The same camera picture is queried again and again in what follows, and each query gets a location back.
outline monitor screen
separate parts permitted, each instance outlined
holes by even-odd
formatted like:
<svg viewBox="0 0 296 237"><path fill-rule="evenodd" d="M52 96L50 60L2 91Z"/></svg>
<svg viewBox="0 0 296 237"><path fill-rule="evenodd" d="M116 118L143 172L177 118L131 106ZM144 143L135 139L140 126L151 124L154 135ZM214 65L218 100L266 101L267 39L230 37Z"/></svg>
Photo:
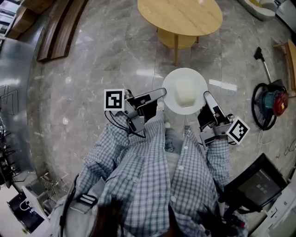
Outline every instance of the monitor screen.
<svg viewBox="0 0 296 237"><path fill-rule="evenodd" d="M263 169L253 174L238 189L259 206L281 191L281 188Z"/></svg>

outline black monitor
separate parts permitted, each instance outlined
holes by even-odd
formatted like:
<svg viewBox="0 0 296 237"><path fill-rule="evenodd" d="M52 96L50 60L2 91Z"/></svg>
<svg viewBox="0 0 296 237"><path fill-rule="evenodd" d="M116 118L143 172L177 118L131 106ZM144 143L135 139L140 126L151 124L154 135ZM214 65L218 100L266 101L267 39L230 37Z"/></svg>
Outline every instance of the black monitor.
<svg viewBox="0 0 296 237"><path fill-rule="evenodd" d="M223 199L230 206L243 206L252 212L260 212L286 186L281 173L262 153L250 167L225 186Z"/></svg>

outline gray marble floor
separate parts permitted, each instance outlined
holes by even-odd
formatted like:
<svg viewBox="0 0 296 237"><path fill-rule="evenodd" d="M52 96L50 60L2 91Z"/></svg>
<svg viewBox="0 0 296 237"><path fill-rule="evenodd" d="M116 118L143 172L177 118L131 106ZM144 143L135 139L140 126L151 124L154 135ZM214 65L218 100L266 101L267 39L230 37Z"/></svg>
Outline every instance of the gray marble floor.
<svg viewBox="0 0 296 237"><path fill-rule="evenodd" d="M286 42L290 32L278 19L257 20L236 0L217 3L223 12L221 28L200 37L191 49L181 50L178 67L198 71L224 112L240 116L251 127L240 146L231 146L231 178L247 168L259 150L287 176L295 163L295 154L285 156L284 150L296 137L296 102L289 101L289 108L264 133L260 145L251 96L258 83L268 82L262 63L253 58L258 46L272 79L287 83L285 58L272 45ZM49 170L68 181L79 172L82 158L106 124L104 89L128 88L138 95L160 88L176 68L173 51L158 41L156 28L140 15L136 0L89 0L69 56L45 64L42 70L40 126ZM232 90L217 83L231 84ZM185 123L198 133L195 115L185 117L168 109L166 115L180 134ZM251 226L259 218L252 217Z"/></svg>

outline white plate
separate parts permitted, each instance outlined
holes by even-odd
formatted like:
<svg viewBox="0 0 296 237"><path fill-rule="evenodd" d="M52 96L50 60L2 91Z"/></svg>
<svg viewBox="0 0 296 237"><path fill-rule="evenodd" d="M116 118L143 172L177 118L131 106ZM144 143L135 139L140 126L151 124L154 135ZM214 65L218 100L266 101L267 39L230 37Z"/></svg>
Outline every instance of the white plate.
<svg viewBox="0 0 296 237"><path fill-rule="evenodd" d="M182 80L184 78L193 79L192 82L197 92L194 105L191 107L181 107L175 97L175 84L177 80ZM182 68L174 70L166 76L162 87L166 89L166 95L163 97L166 106L177 114L193 114L205 105L204 92L208 90L208 85L203 76L193 69Z"/></svg>

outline plaid shirt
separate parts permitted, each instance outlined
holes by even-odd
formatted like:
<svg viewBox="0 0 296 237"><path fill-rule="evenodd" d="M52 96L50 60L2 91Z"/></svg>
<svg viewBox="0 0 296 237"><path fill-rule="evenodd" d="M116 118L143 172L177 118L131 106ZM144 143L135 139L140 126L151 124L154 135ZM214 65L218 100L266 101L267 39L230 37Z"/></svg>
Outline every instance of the plaid shirt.
<svg viewBox="0 0 296 237"><path fill-rule="evenodd" d="M116 119L126 124L122 114L117 113ZM112 198L123 201L125 236L165 233L169 228L169 205L184 236L206 236L198 224L197 212L214 212L218 194L213 178L224 187L229 167L227 140L211 143L204 157L194 133L187 127L171 183L163 121L146 124L146 138L129 137L127 132L108 124L84 159L75 196L87 193L102 177L106 184L98 205L109 204ZM247 236L246 228L240 229L240 236Z"/></svg>

